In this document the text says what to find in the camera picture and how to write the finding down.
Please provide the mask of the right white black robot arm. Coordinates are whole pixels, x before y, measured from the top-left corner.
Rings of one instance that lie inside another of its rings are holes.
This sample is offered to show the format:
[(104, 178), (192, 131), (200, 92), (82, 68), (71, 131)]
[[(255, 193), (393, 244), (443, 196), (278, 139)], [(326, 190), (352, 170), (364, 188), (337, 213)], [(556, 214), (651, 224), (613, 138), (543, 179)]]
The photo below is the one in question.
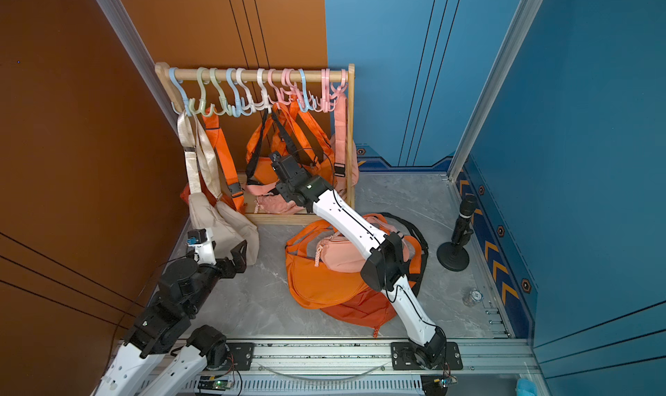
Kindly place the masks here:
[(447, 337), (442, 328), (429, 319), (409, 286), (402, 238), (397, 233), (385, 234), (364, 220), (332, 185), (310, 174), (293, 156), (283, 157), (274, 152), (271, 160), (279, 177), (277, 190), (281, 196), (326, 220), (360, 252), (364, 261), (360, 270), (362, 279), (372, 290), (388, 298), (415, 346), (420, 365), (428, 369), (443, 365)]

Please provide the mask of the teal cloth corner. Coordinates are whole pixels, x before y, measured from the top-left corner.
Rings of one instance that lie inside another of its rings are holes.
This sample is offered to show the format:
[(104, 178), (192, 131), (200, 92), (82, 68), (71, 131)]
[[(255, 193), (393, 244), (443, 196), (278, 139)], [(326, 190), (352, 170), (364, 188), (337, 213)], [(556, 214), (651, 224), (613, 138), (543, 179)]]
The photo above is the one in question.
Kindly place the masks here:
[(537, 385), (529, 379), (519, 379), (516, 383), (517, 396), (538, 396), (539, 390)]

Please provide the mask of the dark orange sling bag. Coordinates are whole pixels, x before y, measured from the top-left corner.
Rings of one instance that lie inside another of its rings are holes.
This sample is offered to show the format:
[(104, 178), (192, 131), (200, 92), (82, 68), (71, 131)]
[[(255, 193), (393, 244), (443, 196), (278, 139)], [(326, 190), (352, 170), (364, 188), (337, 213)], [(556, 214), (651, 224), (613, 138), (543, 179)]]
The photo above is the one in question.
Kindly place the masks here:
[(403, 250), (404, 260), (405, 262), (408, 262), (410, 265), (411, 258), (415, 254), (414, 250), (412, 249), (412, 245), (414, 244), (418, 246), (418, 242), (416, 242), (413, 238), (409, 236), (408, 230), (404, 228), (402, 224), (399, 224), (394, 220), (383, 217), (381, 213), (366, 214), (364, 216), (364, 219), (374, 227), (381, 229), (381, 231), (383, 232), (386, 233), (396, 232), (402, 238), (402, 244), (403, 244), (402, 250)]
[(344, 302), (321, 309), (324, 314), (353, 325), (371, 328), (377, 338), (383, 325), (397, 317), (387, 297), (372, 289), (365, 290)]

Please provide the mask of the black microphone stand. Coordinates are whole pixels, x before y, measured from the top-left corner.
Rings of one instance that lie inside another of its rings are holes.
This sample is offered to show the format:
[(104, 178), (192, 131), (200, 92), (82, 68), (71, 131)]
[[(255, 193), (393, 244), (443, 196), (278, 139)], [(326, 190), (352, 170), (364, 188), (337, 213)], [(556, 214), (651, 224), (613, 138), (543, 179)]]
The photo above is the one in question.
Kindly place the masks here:
[(442, 243), (437, 249), (437, 259), (447, 270), (461, 272), (469, 265), (470, 259), (465, 246), (473, 234), (472, 216), (476, 209), (477, 199), (473, 194), (462, 198), (451, 240)]

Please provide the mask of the green circuit board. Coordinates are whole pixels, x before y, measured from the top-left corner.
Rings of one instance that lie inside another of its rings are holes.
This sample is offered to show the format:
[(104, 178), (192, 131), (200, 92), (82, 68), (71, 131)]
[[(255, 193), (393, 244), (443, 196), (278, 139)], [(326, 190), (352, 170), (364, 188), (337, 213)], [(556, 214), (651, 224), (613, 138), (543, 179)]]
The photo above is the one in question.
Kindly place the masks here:
[(199, 378), (197, 385), (197, 391), (202, 393), (203, 391), (229, 391), (233, 390), (236, 387), (236, 381), (228, 377), (218, 377), (218, 376), (208, 376)]

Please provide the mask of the wooden hanging rack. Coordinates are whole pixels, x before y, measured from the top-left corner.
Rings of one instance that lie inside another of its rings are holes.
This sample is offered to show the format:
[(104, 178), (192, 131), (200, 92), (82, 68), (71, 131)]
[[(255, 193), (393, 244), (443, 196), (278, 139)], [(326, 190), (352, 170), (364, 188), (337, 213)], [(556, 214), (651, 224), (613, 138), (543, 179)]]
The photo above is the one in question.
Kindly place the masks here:
[[(168, 94), (173, 111), (177, 116), (182, 113), (180, 94), (172, 86), (169, 66), (158, 63), (154, 71), (159, 82)], [(177, 68), (175, 76), (182, 80), (181, 86), (188, 99), (198, 100), (199, 86), (196, 81), (197, 69)], [(206, 68), (207, 106), (220, 120), (220, 128), (225, 134), (227, 145), (232, 154), (236, 170), (239, 173), (245, 200), (246, 212), (243, 213), (253, 224), (305, 225), (315, 221), (315, 217), (306, 211), (294, 215), (272, 215), (261, 213), (255, 208), (255, 197), (246, 193), (246, 184), (252, 184), (246, 178), (246, 145), (253, 132), (261, 124), (262, 114), (270, 112), (275, 106), (288, 106), (295, 101), (300, 111), (310, 113), (323, 130), (330, 136), (334, 133), (334, 110), (338, 97), (343, 93), (347, 97), (347, 166), (351, 166), (353, 146), (353, 97), (354, 73), (352, 69), (342, 71), (305, 71), (305, 70), (246, 70)], [(348, 203), (353, 203), (354, 185), (351, 172), (347, 175)]]

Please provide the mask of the beige sling bag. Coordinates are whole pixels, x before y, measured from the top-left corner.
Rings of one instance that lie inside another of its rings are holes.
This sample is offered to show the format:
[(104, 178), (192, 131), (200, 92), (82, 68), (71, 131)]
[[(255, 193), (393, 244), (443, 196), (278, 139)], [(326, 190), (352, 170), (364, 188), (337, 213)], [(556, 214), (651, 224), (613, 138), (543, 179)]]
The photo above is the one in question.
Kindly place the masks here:
[(196, 117), (183, 112), (177, 129), (185, 156), (184, 194), (192, 227), (211, 231), (217, 258), (228, 257), (234, 247), (246, 242), (246, 263), (253, 266), (258, 260), (258, 228), (223, 201), (219, 161), (204, 127)]

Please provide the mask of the bright orange sling bag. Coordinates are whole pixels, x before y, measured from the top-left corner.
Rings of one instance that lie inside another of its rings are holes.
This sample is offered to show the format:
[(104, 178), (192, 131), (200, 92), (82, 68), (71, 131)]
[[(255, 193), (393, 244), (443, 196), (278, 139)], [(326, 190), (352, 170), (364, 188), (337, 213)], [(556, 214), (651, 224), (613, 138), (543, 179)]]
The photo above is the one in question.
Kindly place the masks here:
[(322, 262), (316, 265), (314, 255), (308, 254), (310, 242), (329, 231), (332, 231), (332, 227), (324, 220), (319, 220), (307, 225), (285, 245), (290, 293), (305, 309), (333, 307), (369, 290), (358, 273), (336, 272)]

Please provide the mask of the green plastic hook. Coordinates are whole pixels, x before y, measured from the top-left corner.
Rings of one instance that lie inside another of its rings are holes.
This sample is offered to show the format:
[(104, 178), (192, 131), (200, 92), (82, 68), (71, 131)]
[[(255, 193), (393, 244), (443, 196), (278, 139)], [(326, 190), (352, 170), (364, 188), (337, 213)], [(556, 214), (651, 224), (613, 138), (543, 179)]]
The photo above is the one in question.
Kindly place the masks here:
[(209, 83), (209, 80), (204, 80), (204, 72), (206, 68), (199, 67), (196, 71), (196, 81), (199, 86), (199, 98), (198, 100), (189, 99), (187, 102), (187, 109), (191, 115), (201, 115), (205, 118), (209, 118), (213, 115), (211, 107), (207, 106), (207, 94), (206, 94), (206, 85)]

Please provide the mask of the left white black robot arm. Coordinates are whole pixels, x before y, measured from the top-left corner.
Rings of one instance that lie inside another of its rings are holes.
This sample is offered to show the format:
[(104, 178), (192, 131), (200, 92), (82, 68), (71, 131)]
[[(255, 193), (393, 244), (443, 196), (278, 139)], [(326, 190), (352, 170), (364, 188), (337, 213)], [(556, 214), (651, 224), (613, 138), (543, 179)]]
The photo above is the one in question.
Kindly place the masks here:
[(178, 339), (221, 279), (232, 279), (246, 271), (247, 241), (231, 249), (229, 257), (204, 262), (199, 256), (206, 248), (196, 244), (196, 253), (177, 260), (159, 279), (152, 302), (135, 318), (111, 361), (95, 395), (175, 395), (207, 369), (232, 362), (227, 337), (211, 326), (196, 328), (169, 366), (145, 389), (143, 382), (170, 353)]

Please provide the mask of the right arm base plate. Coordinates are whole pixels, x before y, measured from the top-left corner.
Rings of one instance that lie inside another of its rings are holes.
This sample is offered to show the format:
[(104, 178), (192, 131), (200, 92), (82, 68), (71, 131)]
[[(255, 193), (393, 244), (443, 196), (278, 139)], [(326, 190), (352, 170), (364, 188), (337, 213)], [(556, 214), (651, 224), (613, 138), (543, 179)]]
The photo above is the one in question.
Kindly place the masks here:
[[(440, 358), (439, 363), (437, 365), (433, 364), (430, 370), (463, 370), (461, 351), (456, 342), (448, 342), (443, 354), (445, 358)], [(428, 370), (425, 365), (428, 360), (425, 351), (417, 350), (411, 342), (391, 342), (390, 356), (392, 368), (395, 371)]]

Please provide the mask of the blue plastic hook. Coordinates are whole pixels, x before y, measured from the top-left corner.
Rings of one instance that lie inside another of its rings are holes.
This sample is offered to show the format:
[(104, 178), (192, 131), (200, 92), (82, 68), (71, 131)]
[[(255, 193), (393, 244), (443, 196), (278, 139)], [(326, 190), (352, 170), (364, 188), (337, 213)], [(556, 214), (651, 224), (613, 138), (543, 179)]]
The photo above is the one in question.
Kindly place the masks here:
[(169, 80), (170, 80), (172, 86), (173, 86), (173, 87), (178, 91), (178, 93), (180, 94), (180, 101), (181, 101), (181, 104), (182, 104), (182, 112), (183, 112), (184, 114), (186, 114), (188, 117), (192, 117), (193, 114), (192, 114), (192, 112), (191, 112), (191, 110), (190, 110), (190, 108), (189, 108), (189, 104), (188, 104), (189, 100), (188, 100), (187, 94), (186, 94), (185, 90), (184, 90), (184, 89), (182, 88), (182, 86), (181, 86), (182, 80), (180, 80), (180, 81), (177, 80), (177, 78), (176, 78), (176, 76), (175, 76), (175, 72), (176, 72), (176, 71), (177, 71), (177, 68), (176, 68), (176, 67), (170, 67), (170, 68), (168, 69), (168, 77), (169, 77)]

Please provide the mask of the aluminium rail frame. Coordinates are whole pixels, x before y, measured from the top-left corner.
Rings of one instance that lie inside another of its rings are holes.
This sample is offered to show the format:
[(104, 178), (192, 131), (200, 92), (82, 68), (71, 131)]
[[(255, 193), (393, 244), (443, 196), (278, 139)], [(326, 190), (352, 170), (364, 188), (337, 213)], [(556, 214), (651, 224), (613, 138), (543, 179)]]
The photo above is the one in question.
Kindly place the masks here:
[[(463, 370), (395, 371), (391, 342), (398, 339), (254, 339), (249, 371), (207, 371), (175, 395), (516, 395), (519, 379), (533, 381), (539, 395), (549, 389), (524, 340), (454, 339)], [(180, 340), (140, 387), (165, 370), (185, 346)], [(199, 378), (234, 379), (233, 390), (197, 391)]]

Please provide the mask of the small round clear cap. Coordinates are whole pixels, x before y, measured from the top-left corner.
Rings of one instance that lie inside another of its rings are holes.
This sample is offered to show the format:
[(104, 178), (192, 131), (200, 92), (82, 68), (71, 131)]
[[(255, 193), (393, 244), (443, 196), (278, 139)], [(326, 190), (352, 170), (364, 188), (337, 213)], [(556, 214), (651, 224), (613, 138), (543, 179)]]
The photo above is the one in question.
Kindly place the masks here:
[(466, 295), (463, 296), (462, 302), (467, 307), (474, 307), (484, 301), (484, 296), (477, 288), (468, 290)]

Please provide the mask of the orange bag with black strap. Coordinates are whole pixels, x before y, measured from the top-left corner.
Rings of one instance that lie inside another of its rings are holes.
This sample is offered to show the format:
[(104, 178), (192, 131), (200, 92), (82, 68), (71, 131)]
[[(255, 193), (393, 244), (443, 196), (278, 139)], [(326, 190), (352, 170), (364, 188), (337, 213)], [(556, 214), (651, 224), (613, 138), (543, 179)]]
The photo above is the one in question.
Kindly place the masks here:
[(295, 101), (264, 112), (261, 124), (246, 145), (246, 178), (252, 184), (277, 182), (271, 153), (293, 156), (312, 175), (334, 183), (334, 138), (308, 112), (300, 111)]

